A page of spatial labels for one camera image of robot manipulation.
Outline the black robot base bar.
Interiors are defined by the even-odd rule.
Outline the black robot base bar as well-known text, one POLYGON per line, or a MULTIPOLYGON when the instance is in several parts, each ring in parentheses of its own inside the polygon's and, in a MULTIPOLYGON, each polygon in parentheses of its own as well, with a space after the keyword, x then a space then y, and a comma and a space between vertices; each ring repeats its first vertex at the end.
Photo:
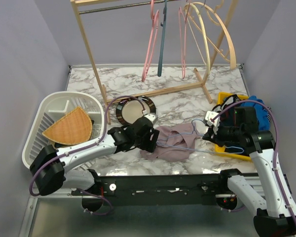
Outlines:
POLYGON ((160 206, 160 205, 219 205, 235 209, 239 202, 235 194, 220 184, 218 174, 102 176, 96 178, 95 187, 89 189, 103 195, 109 202, 87 196, 79 190, 73 196, 82 197, 82 206, 99 210, 101 206, 160 206))

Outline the mauve tank top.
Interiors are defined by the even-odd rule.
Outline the mauve tank top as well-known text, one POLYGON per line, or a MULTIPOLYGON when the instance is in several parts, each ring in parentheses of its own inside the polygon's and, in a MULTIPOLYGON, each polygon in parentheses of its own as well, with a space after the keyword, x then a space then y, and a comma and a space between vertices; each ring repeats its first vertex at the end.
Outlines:
POLYGON ((142 158, 161 159, 168 162, 179 162, 189 158, 195 151, 195 142, 200 135, 192 123, 178 124, 172 127, 156 128, 159 136, 154 152, 140 151, 142 158))

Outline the light blue wire hanger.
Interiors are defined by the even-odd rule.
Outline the light blue wire hanger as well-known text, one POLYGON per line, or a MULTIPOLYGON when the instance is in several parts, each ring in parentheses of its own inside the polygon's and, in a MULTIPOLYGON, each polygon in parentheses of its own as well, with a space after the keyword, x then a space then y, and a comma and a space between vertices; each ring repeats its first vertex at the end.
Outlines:
MULTIPOLYGON (((163 147, 171 147, 171 148, 183 148, 183 147, 179 147, 179 146, 174 146, 174 145, 168 145, 167 144, 167 141, 171 138, 175 138, 175 137, 178 137, 178 136, 182 136, 182 135, 196 135, 196 136, 199 136, 199 137, 203 137, 203 134, 199 134, 198 133, 198 130, 196 128, 196 125, 194 124, 195 121, 200 121, 202 122, 203 124, 205 124, 205 122, 199 118, 194 118, 190 123, 191 123, 191 126, 193 128, 193 130, 190 132, 190 133, 187 133, 187 132, 184 132, 184 133, 178 133, 178 134, 175 134, 175 135, 172 135, 172 136, 168 136, 166 138, 158 138, 157 139, 157 145, 159 146, 163 146, 163 147)), ((236 146, 229 146, 227 148, 239 148, 241 150, 240 153, 244 153, 244 149, 243 148, 240 148, 240 147, 236 147, 236 146)), ((209 154, 213 154, 213 155, 218 155, 218 153, 216 152, 213 152, 213 151, 209 151, 209 150, 197 150, 197 149, 192 149, 192 148, 183 148, 184 150, 188 150, 188 151, 193 151, 193 152, 202 152, 202 153, 209 153, 209 154)))

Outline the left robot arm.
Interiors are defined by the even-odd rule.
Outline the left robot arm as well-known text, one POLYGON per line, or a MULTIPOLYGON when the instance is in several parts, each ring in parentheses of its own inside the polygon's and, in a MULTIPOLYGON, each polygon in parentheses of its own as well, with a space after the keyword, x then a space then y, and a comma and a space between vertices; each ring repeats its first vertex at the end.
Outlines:
POLYGON ((30 165, 33 186, 38 189, 38 195, 46 196, 59 190, 64 182, 69 181, 68 175, 78 182, 78 188, 87 194, 94 195, 99 191, 99 182, 95 180, 91 170, 79 173, 76 168, 93 159, 110 156, 119 152, 128 152, 135 148, 152 153, 156 148, 159 131, 154 129, 157 116, 147 114, 137 119, 133 124, 113 127, 100 138, 78 145, 55 149, 52 145, 41 149, 30 165))

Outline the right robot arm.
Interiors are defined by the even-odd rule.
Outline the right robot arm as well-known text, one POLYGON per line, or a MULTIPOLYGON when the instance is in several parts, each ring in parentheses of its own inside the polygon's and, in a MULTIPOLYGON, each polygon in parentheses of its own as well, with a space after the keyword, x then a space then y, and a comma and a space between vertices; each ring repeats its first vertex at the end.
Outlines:
POLYGON ((218 146, 239 145, 257 170, 264 195, 247 182, 238 169, 223 170, 217 181, 220 192, 236 194, 253 215, 254 227, 260 237, 296 236, 296 203, 281 170, 276 142, 270 131, 259 130, 253 107, 236 107, 234 125, 220 123, 219 113, 208 111, 208 126, 203 139, 218 146))

